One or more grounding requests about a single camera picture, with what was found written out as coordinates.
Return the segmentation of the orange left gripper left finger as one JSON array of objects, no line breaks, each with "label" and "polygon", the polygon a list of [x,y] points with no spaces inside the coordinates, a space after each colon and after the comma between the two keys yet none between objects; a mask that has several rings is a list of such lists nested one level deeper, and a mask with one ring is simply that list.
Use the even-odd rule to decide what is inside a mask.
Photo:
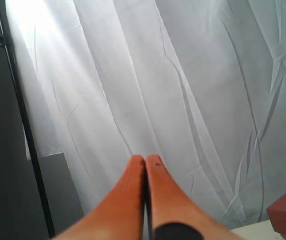
[{"label": "orange left gripper left finger", "polygon": [[145,161],[142,156],[133,155],[116,185],[97,207],[55,239],[142,239],[144,180]]}]

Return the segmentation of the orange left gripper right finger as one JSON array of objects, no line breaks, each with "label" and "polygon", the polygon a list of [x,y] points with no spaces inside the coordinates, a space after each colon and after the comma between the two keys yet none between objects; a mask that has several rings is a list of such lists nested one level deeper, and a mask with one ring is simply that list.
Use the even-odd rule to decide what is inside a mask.
[{"label": "orange left gripper right finger", "polygon": [[210,217],[180,189],[160,156],[145,160],[149,198],[146,200],[151,240],[240,240]]}]

